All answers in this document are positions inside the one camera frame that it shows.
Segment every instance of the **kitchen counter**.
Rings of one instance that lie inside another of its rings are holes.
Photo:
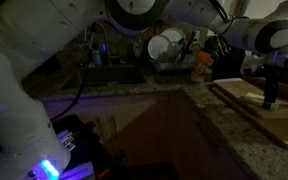
[[[55,73],[37,73],[23,81],[23,87],[33,98],[41,101],[72,99],[77,89],[61,89],[73,74],[72,68]],[[82,98],[130,96],[180,91],[227,147],[229,153],[251,177],[259,179],[288,179],[288,150],[270,141],[261,131],[209,90],[211,83],[193,84],[190,74],[144,76],[145,83],[87,87]]]

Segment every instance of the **bottle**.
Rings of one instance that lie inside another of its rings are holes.
[[[143,53],[143,41],[141,37],[136,38],[133,44],[133,53],[135,57],[140,57]]]
[[[195,61],[191,73],[192,82],[203,82],[209,79],[209,71],[207,67],[212,64],[211,55],[205,51],[197,50],[195,53]]]
[[[190,50],[195,53],[197,50],[200,50],[200,31],[195,31],[195,37],[193,39],[193,42],[190,46]]]
[[[92,59],[95,65],[102,64],[101,52],[99,50],[92,50]]]

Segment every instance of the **backsplash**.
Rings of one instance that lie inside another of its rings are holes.
[[[175,27],[182,30],[185,34],[193,31],[199,30],[200,33],[200,44],[203,46],[204,42],[207,40],[207,29],[202,27],[193,26],[181,21],[178,21],[172,18],[169,15],[161,15],[160,18],[157,20],[158,22],[163,22],[163,25],[160,26],[160,33],[170,27]],[[132,37],[132,36],[125,36],[117,32],[111,26],[107,25],[106,23],[102,23],[107,31],[108,36],[108,44],[110,48],[110,53],[114,55],[121,56],[122,59],[129,59],[132,57],[133,54],[133,42],[137,38],[141,38],[144,41],[144,49],[147,49],[146,44],[148,41],[154,36],[154,25],[150,27],[147,31],[143,34]],[[94,36],[94,43],[102,44],[104,43],[104,33],[101,28],[96,27],[96,33]],[[85,44],[84,42],[84,33],[81,33],[75,39],[73,39],[69,44],[67,44],[62,51],[57,53],[58,59],[61,63],[65,63],[66,60],[69,61],[81,61],[87,58],[87,51],[85,49],[81,49],[79,45]]]

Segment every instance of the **dish rack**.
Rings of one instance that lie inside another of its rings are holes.
[[[177,63],[161,63],[152,59],[151,57],[149,57],[149,61],[157,72],[183,71],[191,70],[193,68],[194,56],[187,55],[185,56],[183,62]]]

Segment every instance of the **white robotic arm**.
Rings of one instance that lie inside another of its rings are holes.
[[[288,67],[287,7],[288,1],[264,19],[223,21],[209,0],[6,1],[0,8],[0,179],[29,179],[28,172],[41,169],[45,160],[56,179],[67,166],[69,151],[21,80],[92,23],[107,21],[135,35],[165,12],[221,34],[231,46],[267,53],[269,64]]]

